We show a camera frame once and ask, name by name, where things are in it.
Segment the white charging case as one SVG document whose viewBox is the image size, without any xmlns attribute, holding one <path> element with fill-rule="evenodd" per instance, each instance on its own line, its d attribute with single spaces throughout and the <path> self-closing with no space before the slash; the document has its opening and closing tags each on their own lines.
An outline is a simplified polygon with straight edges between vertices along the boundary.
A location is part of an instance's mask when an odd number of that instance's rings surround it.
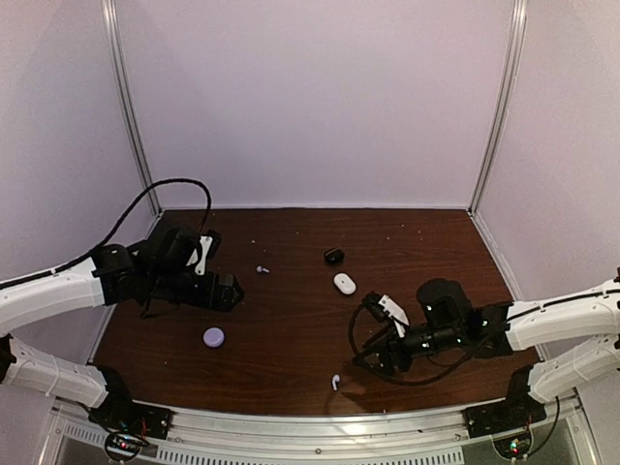
<svg viewBox="0 0 620 465">
<path fill-rule="evenodd" d="M 333 284 L 342 295 L 353 295 L 357 290 L 356 282 L 344 272 L 333 276 Z"/>
</svg>

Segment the black charging case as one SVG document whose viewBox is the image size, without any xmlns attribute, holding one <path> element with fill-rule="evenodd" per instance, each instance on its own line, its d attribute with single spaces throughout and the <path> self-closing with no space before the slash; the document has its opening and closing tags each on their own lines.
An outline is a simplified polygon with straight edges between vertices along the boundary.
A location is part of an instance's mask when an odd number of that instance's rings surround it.
<svg viewBox="0 0 620 465">
<path fill-rule="evenodd" d="M 327 264 L 340 264 L 345 259 L 345 253 L 341 248 L 332 248 L 324 252 L 324 260 Z"/>
</svg>

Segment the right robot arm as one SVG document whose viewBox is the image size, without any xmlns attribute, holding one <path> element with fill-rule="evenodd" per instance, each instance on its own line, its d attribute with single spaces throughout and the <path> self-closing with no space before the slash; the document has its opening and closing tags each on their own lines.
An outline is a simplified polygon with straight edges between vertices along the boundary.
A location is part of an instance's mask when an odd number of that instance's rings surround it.
<svg viewBox="0 0 620 465">
<path fill-rule="evenodd" d="M 353 344 L 353 365 L 400 386 L 398 374 L 419 357 L 461 349 L 462 357 L 417 386 L 434 384 L 472 358 L 509 357 L 534 346 L 580 337 L 582 343 L 550 360 L 515 372 L 512 394 L 497 406 L 496 417 L 514 428 L 534 411 L 572 388 L 619 366 L 619 280 L 573 294 L 538 301 L 507 301 L 474 306 L 460 283 L 437 278 L 423 283 L 416 298 L 425 322 L 412 325 L 403 308 L 374 292 L 358 307 L 383 329 L 362 346 Z"/>
</svg>

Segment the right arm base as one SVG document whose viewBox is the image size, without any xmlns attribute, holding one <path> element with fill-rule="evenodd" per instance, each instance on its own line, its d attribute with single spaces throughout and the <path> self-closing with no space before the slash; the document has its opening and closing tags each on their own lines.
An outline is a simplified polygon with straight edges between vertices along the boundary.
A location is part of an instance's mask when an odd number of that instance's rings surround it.
<svg viewBox="0 0 620 465">
<path fill-rule="evenodd" d="M 515 462 L 534 450 L 532 426 L 546 419 L 546 409 L 537 401 L 505 399 L 469 407 L 463 417 L 471 439 L 489 436 L 495 452 Z"/>
</svg>

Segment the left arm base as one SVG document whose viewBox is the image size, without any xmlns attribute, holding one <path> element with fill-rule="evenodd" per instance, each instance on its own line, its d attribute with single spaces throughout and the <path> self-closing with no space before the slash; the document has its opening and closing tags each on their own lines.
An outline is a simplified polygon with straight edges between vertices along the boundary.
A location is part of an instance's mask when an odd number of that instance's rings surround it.
<svg viewBox="0 0 620 465">
<path fill-rule="evenodd" d="M 121 407 L 82 406 L 88 420 L 106 432 L 104 452 L 113 463 L 126 463 L 151 447 L 152 440 L 166 440 L 172 411 L 131 402 Z"/>
</svg>

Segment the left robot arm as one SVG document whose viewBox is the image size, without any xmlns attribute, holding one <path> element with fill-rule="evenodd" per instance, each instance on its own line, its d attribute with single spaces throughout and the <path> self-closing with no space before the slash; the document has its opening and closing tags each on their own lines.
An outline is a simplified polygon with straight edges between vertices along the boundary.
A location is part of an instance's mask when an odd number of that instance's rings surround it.
<svg viewBox="0 0 620 465">
<path fill-rule="evenodd" d="M 244 292 L 235 276 L 207 268 L 220 243 L 221 236 L 215 231 L 200 235 L 165 227 L 131 246 L 98 246 L 75 263 L 2 283 L 2 384 L 100 408 L 117 429 L 133 428 L 140 411 L 117 372 L 47 354 L 12 332 L 74 310 L 128 300 L 143 308 L 162 300 L 228 313 Z"/>
</svg>

